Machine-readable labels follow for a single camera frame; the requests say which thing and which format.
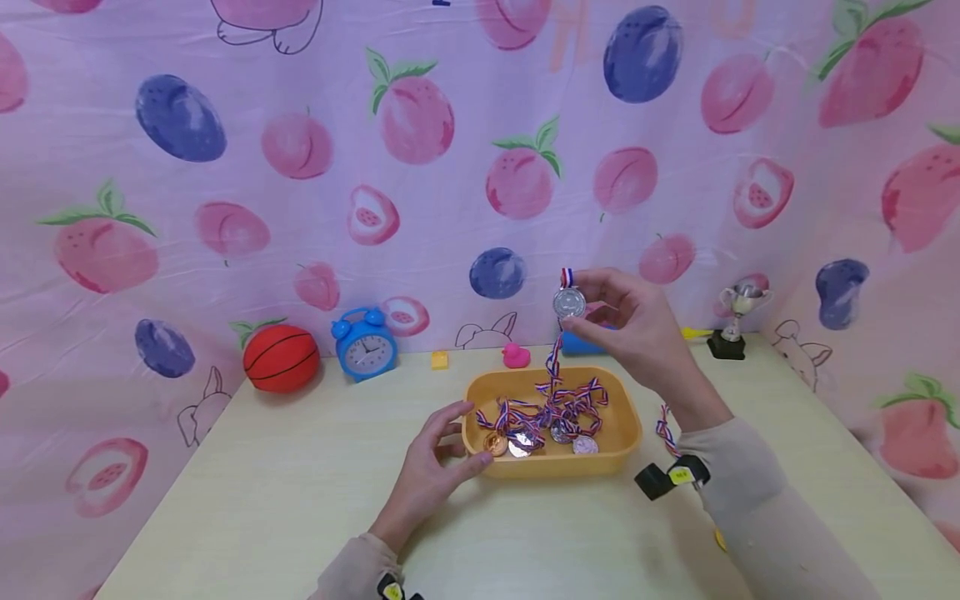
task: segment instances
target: basketball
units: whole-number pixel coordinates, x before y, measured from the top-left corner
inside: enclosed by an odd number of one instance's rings
[[[317,342],[309,331],[292,325],[274,325],[250,339],[243,368],[257,390],[290,394],[323,370]]]

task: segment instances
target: blue alarm clock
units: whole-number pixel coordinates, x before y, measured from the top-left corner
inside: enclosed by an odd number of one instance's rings
[[[363,313],[360,321],[347,317]],[[330,333],[337,341],[337,357],[344,372],[357,383],[376,377],[396,366],[394,334],[384,324],[387,318],[379,308],[349,310],[333,322]]]

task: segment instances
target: silver trophy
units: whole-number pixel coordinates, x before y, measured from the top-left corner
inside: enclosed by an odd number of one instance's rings
[[[714,358],[743,360],[746,341],[740,335],[740,319],[763,306],[774,296],[770,290],[761,290],[752,283],[740,282],[720,293],[720,301],[733,312],[733,320],[723,330],[717,329],[707,340]]]
[[[737,283],[720,292],[720,301],[733,312],[733,320],[720,336],[728,342],[740,341],[740,319],[763,306],[774,296],[770,290],[761,290],[751,283]]]

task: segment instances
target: left hand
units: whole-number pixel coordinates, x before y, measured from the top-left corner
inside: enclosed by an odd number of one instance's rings
[[[480,452],[451,467],[441,464],[443,459],[467,454],[460,440],[444,443],[443,439],[460,434],[462,426],[454,421],[471,410],[473,402],[460,401],[436,411],[407,448],[394,490],[370,528],[370,533],[397,554],[414,530],[437,512],[460,484],[493,462],[490,452]]]

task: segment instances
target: beige sleeve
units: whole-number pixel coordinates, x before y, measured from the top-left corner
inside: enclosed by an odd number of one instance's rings
[[[756,600],[879,598],[746,421],[684,433],[679,448],[707,465],[704,509]]]
[[[381,600],[376,586],[387,573],[401,581],[396,554],[377,536],[363,534],[348,541],[321,573],[308,600]]]

